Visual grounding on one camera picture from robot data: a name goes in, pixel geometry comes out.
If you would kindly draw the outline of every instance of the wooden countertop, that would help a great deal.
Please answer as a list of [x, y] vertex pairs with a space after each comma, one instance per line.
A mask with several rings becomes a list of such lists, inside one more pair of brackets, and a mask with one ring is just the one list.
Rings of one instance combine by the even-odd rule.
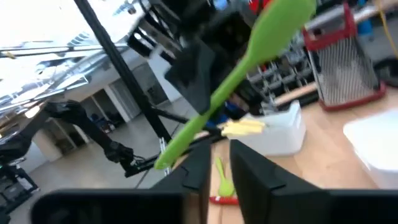
[[[294, 156], [268, 157], [291, 173], [321, 187], [338, 189], [374, 189], [375, 183], [362, 169], [350, 142], [343, 134], [349, 121], [398, 107], [398, 90], [389, 88], [381, 100], [344, 111], [327, 113], [317, 103], [302, 110], [307, 133], [302, 150]], [[213, 144], [212, 155], [223, 160], [227, 178], [229, 167], [229, 141]], [[217, 195], [220, 177], [213, 164], [210, 195]], [[238, 206], [209, 203], [208, 223], [241, 224], [243, 218]]]

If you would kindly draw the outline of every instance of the green spatula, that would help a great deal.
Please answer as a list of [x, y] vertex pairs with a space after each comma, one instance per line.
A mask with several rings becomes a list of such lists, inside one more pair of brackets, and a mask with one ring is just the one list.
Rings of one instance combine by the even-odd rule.
[[191, 119], [169, 142], [155, 163], [156, 169], [170, 166], [186, 150], [194, 135], [205, 125], [210, 115], [225, 101], [246, 73], [256, 65], [273, 59], [287, 46], [295, 32], [315, 12], [315, 0], [273, 0], [257, 18], [251, 31], [248, 48], [241, 61], [211, 95], [210, 109]]

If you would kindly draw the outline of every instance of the floor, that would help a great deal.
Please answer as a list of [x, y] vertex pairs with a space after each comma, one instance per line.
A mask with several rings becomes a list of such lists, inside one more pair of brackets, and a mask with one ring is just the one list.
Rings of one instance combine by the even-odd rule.
[[[195, 114], [195, 111], [183, 98], [172, 104], [163, 105], [162, 109], [188, 118]], [[161, 120], [170, 134], [176, 133], [182, 127], [174, 121], [164, 118]], [[159, 139], [142, 114], [119, 127], [109, 136], [125, 146], [132, 147], [138, 156], [150, 157], [160, 151]], [[35, 200], [53, 190], [65, 188], [131, 189], [137, 186], [143, 174], [144, 172], [125, 178], [121, 166], [108, 161], [104, 157], [102, 148], [96, 143], [90, 143], [55, 162], [48, 162], [30, 173], [40, 187], [40, 191], [11, 213], [11, 223], [29, 223], [29, 209]], [[149, 188], [163, 176], [162, 170], [151, 169], [138, 188]]]

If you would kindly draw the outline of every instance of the box grater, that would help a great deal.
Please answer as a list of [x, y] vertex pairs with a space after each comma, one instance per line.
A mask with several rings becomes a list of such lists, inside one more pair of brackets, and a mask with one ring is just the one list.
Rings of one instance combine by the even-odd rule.
[[344, 12], [342, 29], [318, 36], [303, 31], [324, 110], [367, 103], [385, 92], [384, 84], [380, 83], [370, 58], [357, 40], [356, 24], [347, 3], [344, 3]]

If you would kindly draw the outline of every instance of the red grater handle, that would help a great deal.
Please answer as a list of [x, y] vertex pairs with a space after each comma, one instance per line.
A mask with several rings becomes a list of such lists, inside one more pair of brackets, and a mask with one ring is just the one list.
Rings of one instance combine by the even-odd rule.
[[341, 39], [350, 38], [356, 35], [356, 24], [354, 21], [354, 16], [351, 13], [351, 9], [349, 8], [347, 2], [343, 3], [343, 8], [345, 19], [344, 29], [335, 31], [331, 34], [319, 35], [316, 37], [316, 39], [311, 37], [308, 31], [303, 29], [304, 42], [307, 50], [315, 51], [324, 49], [325, 47], [334, 44]]

